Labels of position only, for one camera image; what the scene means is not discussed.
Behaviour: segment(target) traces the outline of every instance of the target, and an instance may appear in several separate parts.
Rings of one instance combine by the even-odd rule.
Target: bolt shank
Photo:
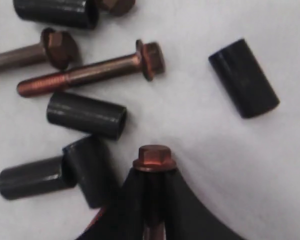
[[[22,47],[9,52],[0,53],[0,70],[41,63],[46,60],[41,44]]]
[[[141,71],[141,57],[131,54],[67,71],[70,87],[96,83]]]

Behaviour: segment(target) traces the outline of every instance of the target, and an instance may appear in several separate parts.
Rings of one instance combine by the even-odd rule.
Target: hex bolt head
[[[41,44],[47,60],[57,69],[66,69],[70,62],[79,57],[78,46],[68,32],[46,28],[41,34]]]
[[[128,13],[136,3],[136,0],[96,0],[98,6],[110,14],[120,17]]]
[[[136,41],[136,51],[142,58],[142,72],[148,81],[154,76],[166,71],[165,59],[157,42],[143,44],[141,40]]]
[[[142,172],[166,172],[177,168],[171,149],[163,145],[146,145],[139,148],[139,158],[133,167]]]

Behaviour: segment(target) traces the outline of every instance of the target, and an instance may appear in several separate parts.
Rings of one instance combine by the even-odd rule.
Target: bolt thread
[[[60,73],[22,81],[17,86],[17,92],[27,98],[61,91],[68,87],[67,75]]]

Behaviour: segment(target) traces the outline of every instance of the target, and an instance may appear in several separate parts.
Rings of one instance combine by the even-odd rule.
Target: black metal part
[[[94,29],[99,19],[95,0],[13,0],[23,20]]]
[[[143,197],[144,174],[131,169],[116,201],[76,240],[142,240]]]
[[[144,172],[143,210],[145,224],[152,228],[164,221],[164,173]]]
[[[46,111],[51,124],[64,126],[113,140],[121,136],[127,108],[66,92],[56,92]]]
[[[164,174],[164,194],[167,240],[244,240],[197,199],[179,170]]]
[[[209,57],[243,118],[253,118],[276,108],[280,101],[244,39]]]
[[[85,137],[63,149],[90,208],[100,208],[118,194],[119,185],[110,166],[107,146],[95,136]]]
[[[7,200],[73,188],[76,179],[63,156],[4,169],[0,194]]]

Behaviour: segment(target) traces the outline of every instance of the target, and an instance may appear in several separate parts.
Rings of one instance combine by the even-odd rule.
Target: black metal tube
[[[76,179],[63,156],[4,169],[0,193],[7,200],[73,188]]]
[[[125,127],[124,106],[66,92],[50,99],[46,116],[51,124],[117,140]]]
[[[13,0],[23,20],[94,29],[99,19],[95,0]]]
[[[107,146],[95,136],[85,137],[63,149],[90,208],[109,204],[119,185],[109,163]]]

